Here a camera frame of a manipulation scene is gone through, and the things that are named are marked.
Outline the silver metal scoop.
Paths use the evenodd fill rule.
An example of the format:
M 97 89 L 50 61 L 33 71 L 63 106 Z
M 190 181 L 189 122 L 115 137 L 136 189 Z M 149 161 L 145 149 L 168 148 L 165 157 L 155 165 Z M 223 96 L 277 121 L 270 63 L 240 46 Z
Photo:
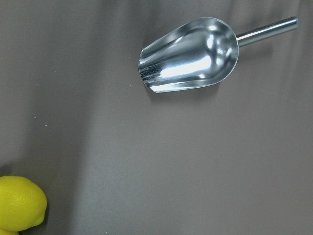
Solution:
M 138 69 L 143 84 L 155 93 L 215 85 L 234 70 L 243 46 L 297 29 L 290 17 L 237 35 L 224 21 L 197 18 L 141 50 Z

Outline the yellow lemon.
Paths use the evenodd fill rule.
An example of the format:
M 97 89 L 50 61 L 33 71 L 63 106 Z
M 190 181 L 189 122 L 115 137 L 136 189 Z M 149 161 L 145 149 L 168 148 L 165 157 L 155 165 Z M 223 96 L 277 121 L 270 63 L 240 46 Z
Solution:
M 19 235 L 19 232 L 7 231 L 7 230 L 0 228 L 0 235 Z
M 47 208 L 44 191 L 21 176 L 0 178 L 0 227 L 19 232 L 42 224 Z

